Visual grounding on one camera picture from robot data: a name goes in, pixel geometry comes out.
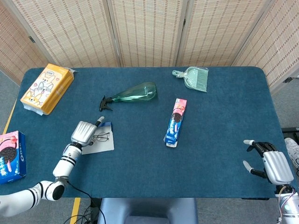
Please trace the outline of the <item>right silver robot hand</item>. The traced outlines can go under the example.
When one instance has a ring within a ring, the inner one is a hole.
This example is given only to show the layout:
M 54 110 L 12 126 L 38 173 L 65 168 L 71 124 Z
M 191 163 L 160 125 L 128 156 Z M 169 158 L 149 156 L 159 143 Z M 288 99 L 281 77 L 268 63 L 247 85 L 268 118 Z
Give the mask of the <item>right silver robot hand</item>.
M 294 180 L 289 163 L 283 152 L 269 142 L 256 142 L 254 140 L 244 140 L 244 144 L 248 145 L 247 151 L 255 149 L 262 158 L 264 171 L 257 170 L 250 166 L 247 161 L 243 161 L 246 170 L 252 175 L 259 176 L 273 185 L 287 185 Z

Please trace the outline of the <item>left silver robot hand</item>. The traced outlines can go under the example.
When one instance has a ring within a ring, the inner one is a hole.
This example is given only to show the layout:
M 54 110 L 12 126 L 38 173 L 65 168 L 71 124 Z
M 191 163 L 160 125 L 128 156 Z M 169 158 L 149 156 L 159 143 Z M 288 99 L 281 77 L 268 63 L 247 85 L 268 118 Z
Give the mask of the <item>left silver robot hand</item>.
M 95 131 L 104 119 L 105 117 L 101 116 L 95 124 L 80 121 L 72 133 L 71 143 L 78 143 L 82 147 L 88 146 L 93 138 L 93 135 L 95 134 Z

